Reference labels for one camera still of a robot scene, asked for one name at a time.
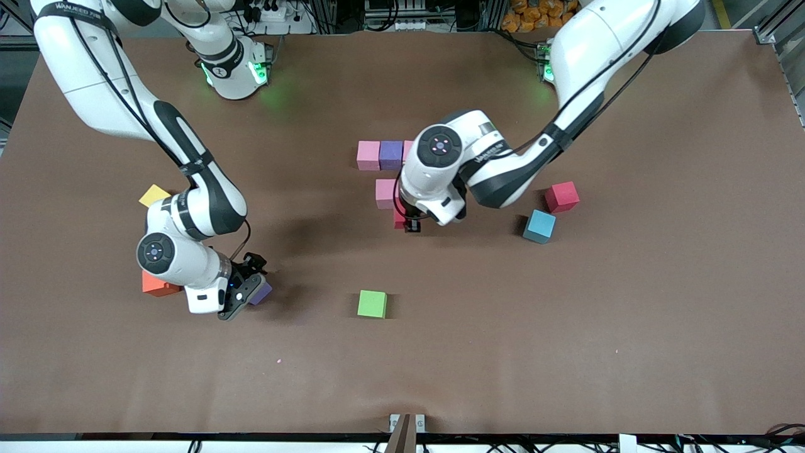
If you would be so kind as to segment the brown table cover sheet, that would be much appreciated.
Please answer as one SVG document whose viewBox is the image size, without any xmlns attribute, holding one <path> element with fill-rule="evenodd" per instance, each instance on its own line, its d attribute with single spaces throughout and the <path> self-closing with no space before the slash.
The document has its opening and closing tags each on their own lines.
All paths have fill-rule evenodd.
<svg viewBox="0 0 805 453">
<path fill-rule="evenodd" d="M 511 146 L 554 92 L 497 35 L 291 35 L 225 101 L 181 38 L 132 38 L 249 204 L 273 292 L 230 322 L 141 292 L 150 142 L 95 132 L 36 64 L 0 157 L 0 431 L 764 433 L 805 423 L 805 131 L 774 50 L 653 58 L 505 210 L 393 227 L 360 140 L 483 109 Z M 580 203 L 521 236 L 544 194 Z M 360 290 L 386 318 L 357 315 Z"/>
</svg>

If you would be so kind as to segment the light blue foam cube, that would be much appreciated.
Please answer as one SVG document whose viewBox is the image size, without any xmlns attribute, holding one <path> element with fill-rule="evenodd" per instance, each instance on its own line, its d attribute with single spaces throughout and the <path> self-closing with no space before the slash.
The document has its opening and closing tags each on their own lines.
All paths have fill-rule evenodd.
<svg viewBox="0 0 805 453">
<path fill-rule="evenodd" d="M 521 236 L 534 243 L 546 244 L 551 240 L 555 224 L 554 215 L 541 210 L 533 210 Z"/>
</svg>

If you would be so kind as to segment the metal bracket with pole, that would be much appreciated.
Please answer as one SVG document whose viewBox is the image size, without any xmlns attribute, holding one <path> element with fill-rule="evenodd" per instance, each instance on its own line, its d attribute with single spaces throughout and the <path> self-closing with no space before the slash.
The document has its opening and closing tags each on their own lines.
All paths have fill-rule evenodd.
<svg viewBox="0 0 805 453">
<path fill-rule="evenodd" d="M 418 453 L 418 435 L 426 433 L 426 416 L 391 415 L 391 435 L 384 453 Z"/>
</svg>

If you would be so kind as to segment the dark purple foam cube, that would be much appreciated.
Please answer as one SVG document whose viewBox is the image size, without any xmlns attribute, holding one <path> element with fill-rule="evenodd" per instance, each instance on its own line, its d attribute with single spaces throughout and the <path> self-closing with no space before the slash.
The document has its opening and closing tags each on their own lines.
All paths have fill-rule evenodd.
<svg viewBox="0 0 805 453">
<path fill-rule="evenodd" d="M 397 171 L 403 166 L 404 141 L 380 141 L 379 165 L 382 171 Z"/>
</svg>

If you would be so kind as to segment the pile of orange objects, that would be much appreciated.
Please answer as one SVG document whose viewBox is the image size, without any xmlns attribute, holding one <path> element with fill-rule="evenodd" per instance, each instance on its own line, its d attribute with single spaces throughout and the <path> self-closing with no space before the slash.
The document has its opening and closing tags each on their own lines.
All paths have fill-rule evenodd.
<svg viewBox="0 0 805 453">
<path fill-rule="evenodd" d="M 509 0 L 499 27 L 509 33 L 561 28 L 583 6 L 580 0 Z"/>
</svg>

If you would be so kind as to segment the orange foam cube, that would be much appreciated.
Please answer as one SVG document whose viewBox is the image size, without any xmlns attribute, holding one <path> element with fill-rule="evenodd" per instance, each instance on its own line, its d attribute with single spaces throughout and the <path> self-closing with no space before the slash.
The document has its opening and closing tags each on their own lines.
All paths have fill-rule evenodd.
<svg viewBox="0 0 805 453">
<path fill-rule="evenodd" d="M 142 293 L 145 294 L 152 296 L 168 296 L 180 293 L 183 290 L 182 286 L 176 286 L 175 284 L 162 281 L 145 270 L 142 270 L 141 277 L 141 289 Z"/>
</svg>

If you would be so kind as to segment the green foam cube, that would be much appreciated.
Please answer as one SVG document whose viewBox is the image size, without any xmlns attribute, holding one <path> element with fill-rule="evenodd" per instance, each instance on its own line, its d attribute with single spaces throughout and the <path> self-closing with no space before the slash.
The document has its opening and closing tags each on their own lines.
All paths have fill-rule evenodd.
<svg viewBox="0 0 805 453">
<path fill-rule="evenodd" d="M 386 318 L 388 295 L 382 291 L 360 290 L 357 315 L 366 318 Z"/>
</svg>

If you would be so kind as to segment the white power strip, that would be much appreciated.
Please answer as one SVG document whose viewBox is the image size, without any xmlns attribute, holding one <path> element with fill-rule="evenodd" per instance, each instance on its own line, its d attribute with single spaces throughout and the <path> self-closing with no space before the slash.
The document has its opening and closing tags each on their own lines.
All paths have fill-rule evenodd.
<svg viewBox="0 0 805 453">
<path fill-rule="evenodd" d="M 289 0 L 244 0 L 241 16 L 248 24 L 299 21 L 299 12 Z"/>
</svg>

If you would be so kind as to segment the yellow foam cube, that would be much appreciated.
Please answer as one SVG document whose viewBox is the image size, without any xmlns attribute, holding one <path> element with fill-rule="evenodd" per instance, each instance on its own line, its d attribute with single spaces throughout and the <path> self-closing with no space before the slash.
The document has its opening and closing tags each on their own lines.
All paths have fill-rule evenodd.
<svg viewBox="0 0 805 453">
<path fill-rule="evenodd" d="M 144 192 L 143 195 L 141 195 L 138 201 L 143 206 L 149 208 L 152 206 L 152 204 L 160 203 L 161 200 L 164 200 L 166 198 L 169 199 L 170 197 L 172 197 L 172 195 L 170 195 L 169 192 L 167 192 L 166 190 L 162 189 L 159 186 L 156 186 L 156 184 L 152 184 L 152 186 L 150 186 L 150 188 L 147 189 L 147 191 Z"/>
</svg>

